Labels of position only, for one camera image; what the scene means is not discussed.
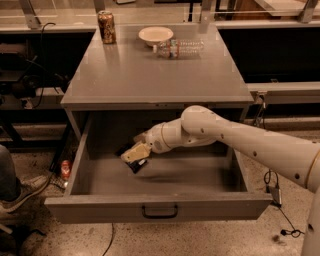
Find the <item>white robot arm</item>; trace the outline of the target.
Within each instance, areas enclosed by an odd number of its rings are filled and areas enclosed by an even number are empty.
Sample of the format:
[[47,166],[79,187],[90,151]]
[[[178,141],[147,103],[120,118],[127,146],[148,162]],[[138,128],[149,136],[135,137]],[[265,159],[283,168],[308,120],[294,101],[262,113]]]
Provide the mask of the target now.
[[314,194],[301,256],[320,253],[320,144],[229,121],[199,105],[137,135],[121,159],[133,162],[177,147],[222,142]]

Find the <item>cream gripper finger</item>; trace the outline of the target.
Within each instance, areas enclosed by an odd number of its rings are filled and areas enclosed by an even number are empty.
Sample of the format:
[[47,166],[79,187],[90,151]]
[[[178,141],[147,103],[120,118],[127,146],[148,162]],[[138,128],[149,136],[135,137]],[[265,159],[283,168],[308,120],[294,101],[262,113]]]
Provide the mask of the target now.
[[148,132],[145,131],[145,132],[142,132],[142,133],[136,135],[136,136],[133,138],[133,140],[134,140],[135,143],[137,143],[137,142],[145,143],[147,136],[148,136]]
[[121,154],[121,159],[126,163],[147,158],[151,153],[151,147],[141,141]]

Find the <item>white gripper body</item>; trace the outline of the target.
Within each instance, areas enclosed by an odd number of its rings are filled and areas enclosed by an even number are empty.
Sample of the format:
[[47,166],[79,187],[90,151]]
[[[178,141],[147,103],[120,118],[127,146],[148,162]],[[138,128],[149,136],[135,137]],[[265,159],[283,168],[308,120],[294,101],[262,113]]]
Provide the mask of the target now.
[[164,153],[167,149],[162,137],[163,123],[155,125],[146,132],[146,143],[154,153]]

